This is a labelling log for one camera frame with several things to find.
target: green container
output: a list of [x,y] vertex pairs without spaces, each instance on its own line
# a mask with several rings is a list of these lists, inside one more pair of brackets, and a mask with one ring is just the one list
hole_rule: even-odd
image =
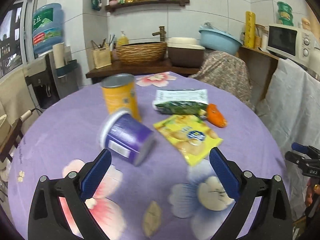
[[288,13],[288,12],[285,12],[285,11],[278,11],[278,14],[279,14],[279,19],[280,18],[285,18],[287,19],[288,21],[293,21],[293,15],[291,13]]
[[289,21],[286,18],[279,18],[278,23],[283,25],[293,26],[293,22]]
[[289,4],[286,4],[284,2],[277,2],[277,5],[279,8],[279,11],[284,11],[290,14],[292,13],[292,8]]

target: hand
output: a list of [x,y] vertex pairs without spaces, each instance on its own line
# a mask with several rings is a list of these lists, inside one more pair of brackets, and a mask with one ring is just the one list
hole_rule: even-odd
[[307,207],[309,207],[312,204],[312,197],[314,194],[320,195],[320,185],[311,185],[311,180],[309,179],[307,183],[307,195],[306,195],[306,201],[305,204]]

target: blue water bottle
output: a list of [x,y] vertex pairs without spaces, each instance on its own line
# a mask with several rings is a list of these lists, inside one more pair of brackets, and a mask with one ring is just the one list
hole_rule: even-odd
[[33,51],[40,54],[63,42],[63,11],[59,3],[42,6],[33,14]]

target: yellow soap bottle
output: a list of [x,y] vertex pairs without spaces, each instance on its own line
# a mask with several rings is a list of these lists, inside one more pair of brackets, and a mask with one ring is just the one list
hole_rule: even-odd
[[121,37],[117,41],[117,47],[129,44],[128,38],[124,35],[123,31],[121,31],[121,32],[122,32]]

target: window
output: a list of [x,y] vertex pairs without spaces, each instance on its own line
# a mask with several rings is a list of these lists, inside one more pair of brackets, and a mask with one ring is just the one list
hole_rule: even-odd
[[35,0],[17,0],[0,25],[0,78],[34,59],[32,13]]

